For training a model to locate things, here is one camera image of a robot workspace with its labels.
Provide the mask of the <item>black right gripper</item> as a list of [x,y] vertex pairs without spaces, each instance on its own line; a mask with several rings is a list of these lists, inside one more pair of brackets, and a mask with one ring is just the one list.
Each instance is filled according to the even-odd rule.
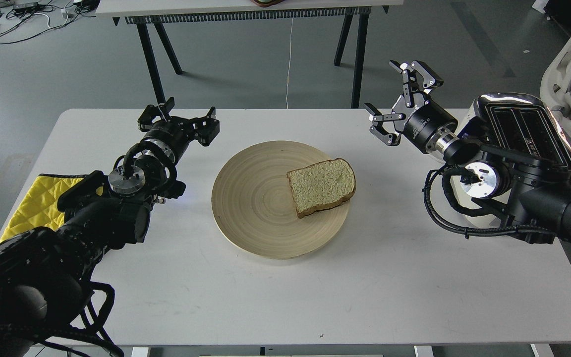
[[[391,59],[389,64],[402,76],[403,113],[392,111],[383,115],[371,103],[363,106],[369,113],[370,132],[387,146],[399,145],[401,133],[395,128],[395,122],[403,127],[402,133],[422,153],[435,151],[432,137],[444,127],[453,132],[457,129],[458,120],[449,112],[430,100],[430,91],[443,85],[444,80],[423,61],[399,63]],[[394,122],[394,130],[387,131],[385,122]]]

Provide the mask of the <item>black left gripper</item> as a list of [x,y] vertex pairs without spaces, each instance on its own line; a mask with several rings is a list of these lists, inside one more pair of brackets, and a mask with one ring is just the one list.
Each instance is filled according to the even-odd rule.
[[143,140],[158,145],[173,163],[178,163],[193,140],[208,147],[220,133],[220,122],[215,107],[200,118],[186,119],[170,116],[174,106],[174,97],[163,104],[147,105],[138,118],[138,129],[145,132]]

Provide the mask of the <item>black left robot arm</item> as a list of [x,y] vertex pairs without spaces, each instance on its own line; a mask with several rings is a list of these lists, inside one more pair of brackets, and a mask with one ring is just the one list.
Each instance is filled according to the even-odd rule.
[[34,344],[83,356],[52,337],[124,355],[104,329],[114,288],[93,282],[94,268],[107,251],[143,242],[154,205],[184,193],[176,166],[188,145],[207,147],[220,131],[216,108],[192,119],[170,115],[172,108],[173,98],[148,105],[138,118],[145,136],[113,171],[93,171],[57,199],[62,226],[0,242],[0,357],[22,357]]

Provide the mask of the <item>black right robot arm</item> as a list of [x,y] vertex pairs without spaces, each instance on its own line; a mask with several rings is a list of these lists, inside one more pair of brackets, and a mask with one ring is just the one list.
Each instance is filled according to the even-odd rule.
[[402,76],[402,93],[388,115],[365,104],[370,131],[388,146],[406,138],[423,154],[442,156],[444,164],[428,172],[422,188],[440,228],[466,238],[571,244],[571,148],[540,99],[482,94],[460,128],[431,99],[443,80],[426,63],[389,64]]

